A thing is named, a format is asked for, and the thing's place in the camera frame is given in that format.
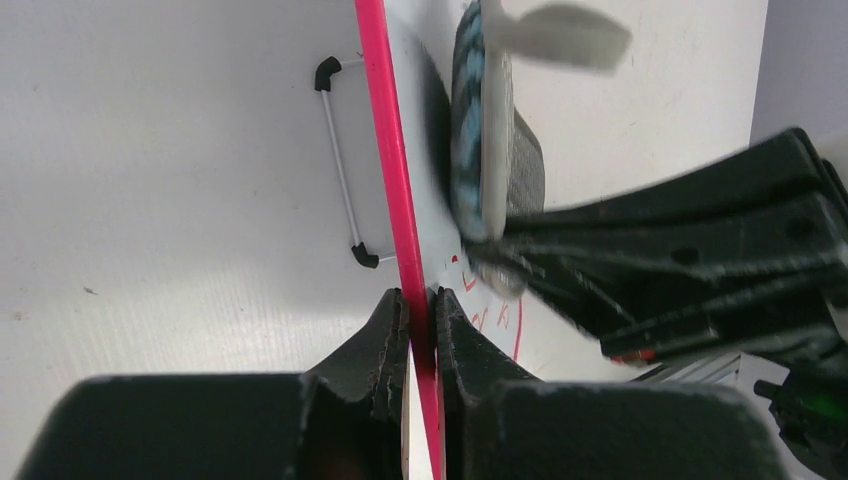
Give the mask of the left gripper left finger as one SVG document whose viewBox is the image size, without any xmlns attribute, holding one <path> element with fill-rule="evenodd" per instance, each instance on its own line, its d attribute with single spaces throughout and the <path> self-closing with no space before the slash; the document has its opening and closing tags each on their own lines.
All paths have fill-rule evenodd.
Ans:
<svg viewBox="0 0 848 480">
<path fill-rule="evenodd" d="M 400 479 L 408 306 L 303 373 L 100 376 L 47 417 L 21 479 Z"/>
</svg>

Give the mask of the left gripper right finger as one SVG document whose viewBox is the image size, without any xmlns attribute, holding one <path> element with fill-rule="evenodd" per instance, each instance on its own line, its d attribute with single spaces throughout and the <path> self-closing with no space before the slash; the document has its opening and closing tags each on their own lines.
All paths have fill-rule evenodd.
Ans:
<svg viewBox="0 0 848 480">
<path fill-rule="evenodd" d="M 547 382 L 477 331 L 456 295 L 433 304 L 447 479 L 784 479 L 736 390 Z"/>
</svg>

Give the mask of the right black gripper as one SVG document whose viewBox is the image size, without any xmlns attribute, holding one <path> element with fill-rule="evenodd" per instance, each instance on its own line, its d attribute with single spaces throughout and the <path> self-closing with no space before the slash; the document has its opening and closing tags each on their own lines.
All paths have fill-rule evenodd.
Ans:
<svg viewBox="0 0 848 480">
<path fill-rule="evenodd" d="M 647 189 L 515 216 L 493 265 L 636 265 L 633 324 L 602 335 L 628 365 L 731 350 L 791 359 L 840 340 L 847 195 L 800 128 Z"/>
</svg>

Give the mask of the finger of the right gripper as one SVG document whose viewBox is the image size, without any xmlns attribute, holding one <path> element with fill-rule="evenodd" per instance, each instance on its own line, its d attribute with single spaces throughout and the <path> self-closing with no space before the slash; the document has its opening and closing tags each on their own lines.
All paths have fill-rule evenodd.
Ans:
<svg viewBox="0 0 848 480">
<path fill-rule="evenodd" d="M 469 256 L 531 293 L 603 345 L 718 345 L 717 278 L 679 238 L 504 238 Z"/>
</svg>

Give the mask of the silver mesh sponge eraser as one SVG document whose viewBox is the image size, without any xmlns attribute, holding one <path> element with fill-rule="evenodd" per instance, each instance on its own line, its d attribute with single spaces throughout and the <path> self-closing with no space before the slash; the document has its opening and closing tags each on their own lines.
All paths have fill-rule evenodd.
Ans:
<svg viewBox="0 0 848 480">
<path fill-rule="evenodd" d="M 622 23 L 580 5 L 515 17 L 499 1 L 469 3 L 455 34 L 450 107 L 450 209 L 465 243 L 498 241 L 509 217 L 544 206 L 542 148 L 514 104 L 513 57 L 608 73 L 631 41 Z"/>
</svg>

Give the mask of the red-framed whiteboard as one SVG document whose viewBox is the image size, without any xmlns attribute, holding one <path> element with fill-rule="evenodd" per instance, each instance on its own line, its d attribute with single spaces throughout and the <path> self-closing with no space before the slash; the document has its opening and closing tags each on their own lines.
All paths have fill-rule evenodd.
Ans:
<svg viewBox="0 0 848 480">
<path fill-rule="evenodd" d="M 364 187 L 352 182 L 360 163 L 340 145 L 333 154 L 356 261 L 369 269 L 395 264 L 411 308 L 412 357 L 429 463 L 437 479 L 461 477 L 462 441 L 460 429 L 448 424 L 447 386 L 436 374 L 436 293 L 452 290 L 469 325 L 510 358 L 519 353 L 524 314 L 520 298 L 496 293 L 471 265 L 442 191 L 449 170 L 451 55 L 465 9 L 463 1 L 359 1 L 361 51 L 350 58 L 328 57 L 314 74 L 314 87 L 329 104 L 345 72 L 359 68 L 365 73 L 391 252 L 370 249 L 363 240 L 364 210 L 354 200 Z"/>
</svg>

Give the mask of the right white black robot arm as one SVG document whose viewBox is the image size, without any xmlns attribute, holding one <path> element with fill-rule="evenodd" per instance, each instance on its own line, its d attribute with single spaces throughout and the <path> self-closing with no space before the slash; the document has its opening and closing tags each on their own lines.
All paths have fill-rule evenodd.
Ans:
<svg viewBox="0 0 848 480">
<path fill-rule="evenodd" d="M 806 132 L 786 129 L 663 183 L 511 218 L 469 257 L 516 276 L 610 360 L 743 352 L 781 440 L 847 475 L 847 192 Z"/>
</svg>

